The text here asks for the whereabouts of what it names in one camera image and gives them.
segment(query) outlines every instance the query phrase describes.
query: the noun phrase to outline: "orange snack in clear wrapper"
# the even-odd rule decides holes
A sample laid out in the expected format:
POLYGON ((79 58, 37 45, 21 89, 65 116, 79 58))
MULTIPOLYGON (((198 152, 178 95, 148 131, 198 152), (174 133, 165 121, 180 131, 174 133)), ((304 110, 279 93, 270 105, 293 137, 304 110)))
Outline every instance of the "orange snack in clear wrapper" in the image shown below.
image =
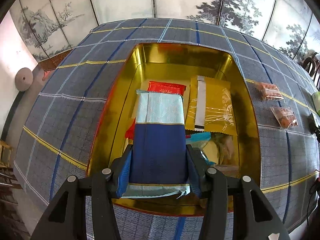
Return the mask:
POLYGON ((275 118, 278 120, 281 128, 288 129, 290 126, 298 125, 297 118, 294 116, 292 110, 275 106, 270 107, 270 109, 273 112, 275 118))
POLYGON ((254 83, 256 89, 258 89, 262 95, 262 100, 284 100, 282 94, 280 93, 278 87, 274 84, 268 84, 263 82, 254 83))

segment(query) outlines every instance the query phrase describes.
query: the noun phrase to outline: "gray plaid tablecloth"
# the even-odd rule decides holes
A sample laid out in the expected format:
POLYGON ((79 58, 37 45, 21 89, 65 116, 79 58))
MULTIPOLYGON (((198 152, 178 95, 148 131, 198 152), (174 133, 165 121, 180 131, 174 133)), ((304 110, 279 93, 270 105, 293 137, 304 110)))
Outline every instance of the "gray plaid tablecloth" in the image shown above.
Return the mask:
MULTIPOLYGON (((289 232, 300 225, 315 179, 315 174, 306 176, 319 170, 319 145, 307 123, 314 111, 311 95, 316 87, 305 70, 267 44, 237 31, 187 20, 147 18, 102 24, 61 62, 30 112, 15 159, 15 175, 32 200, 44 210, 67 176, 85 176, 110 87, 123 60, 141 42, 195 44, 232 55, 257 118, 260 187, 289 232), (278 103, 262 103, 252 81, 276 84, 286 94, 282 106, 294 111, 299 125, 281 130, 269 110, 278 103)), ((86 209, 87 235, 92 239, 90 198, 86 209)), ((115 214, 122 239, 197 239, 203 219, 142 214, 117 206, 115 214)), ((229 213, 226 239, 232 238, 232 218, 229 213)))

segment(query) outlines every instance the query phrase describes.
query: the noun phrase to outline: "rectangular container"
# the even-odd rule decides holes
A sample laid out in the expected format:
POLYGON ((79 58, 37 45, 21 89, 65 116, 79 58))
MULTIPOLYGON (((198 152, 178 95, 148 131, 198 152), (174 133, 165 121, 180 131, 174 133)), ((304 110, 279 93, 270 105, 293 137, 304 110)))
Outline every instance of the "rectangular container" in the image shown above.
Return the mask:
MULTIPOLYGON (((136 90, 146 80, 180 81, 190 84, 196 75, 231 83, 231 99, 237 129, 237 154, 232 164, 240 175, 248 175, 260 185, 260 142, 251 98, 231 55, 194 45, 146 43, 136 45, 124 63, 105 105, 90 155, 87 175, 110 166, 125 148, 125 132, 137 100, 136 90)), ((114 199, 114 203, 153 214, 200 216, 204 209, 193 194, 153 199, 114 199)))

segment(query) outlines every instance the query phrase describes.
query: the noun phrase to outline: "red snack package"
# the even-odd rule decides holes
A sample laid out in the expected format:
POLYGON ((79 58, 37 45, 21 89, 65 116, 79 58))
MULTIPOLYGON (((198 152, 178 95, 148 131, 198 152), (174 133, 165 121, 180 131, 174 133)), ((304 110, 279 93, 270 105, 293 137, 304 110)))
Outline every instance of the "red snack package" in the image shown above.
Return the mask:
POLYGON ((254 83, 256 89, 258 89, 262 95, 262 100, 284 100, 282 94, 280 93, 278 87, 274 84, 268 84, 263 82, 254 83))
POLYGON ((149 81, 149 87, 148 87, 148 91, 160 92, 160 93, 166 93, 166 94, 180 94, 182 96, 185 90, 186 90, 185 85, 164 83, 164 82, 157 82, 157 81, 149 81))
MULTIPOLYGON (((160 93, 166 93, 166 94, 180 94, 181 96, 183 96, 183 93, 185 90, 186 90, 185 85, 149 81, 149 87, 147 91, 160 92, 160 93)), ((135 122, 136 122, 136 119, 134 119, 130 128, 125 132, 125 135, 124 135, 125 138, 133 140, 135 122)))
POLYGON ((283 129, 288 129, 290 126, 297 126, 298 121, 297 118, 294 116, 293 111, 283 107, 270 107, 271 111, 273 112, 275 118, 278 120, 279 125, 283 129))

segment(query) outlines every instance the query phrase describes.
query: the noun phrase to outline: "wall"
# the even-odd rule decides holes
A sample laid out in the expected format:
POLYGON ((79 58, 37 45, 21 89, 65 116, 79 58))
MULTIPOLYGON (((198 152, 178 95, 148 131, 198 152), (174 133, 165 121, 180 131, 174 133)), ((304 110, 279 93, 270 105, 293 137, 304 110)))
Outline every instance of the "wall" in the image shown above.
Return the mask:
POLYGON ((33 70, 36 65, 36 60, 22 41, 8 12, 0 23, 0 134, 18 94, 14 84, 16 73, 23 67, 33 70))
POLYGON ((234 29, 299 64, 311 51, 320 52, 320 25, 304 0, 16 0, 10 12, 38 62, 74 48, 100 24, 145 17, 234 29))

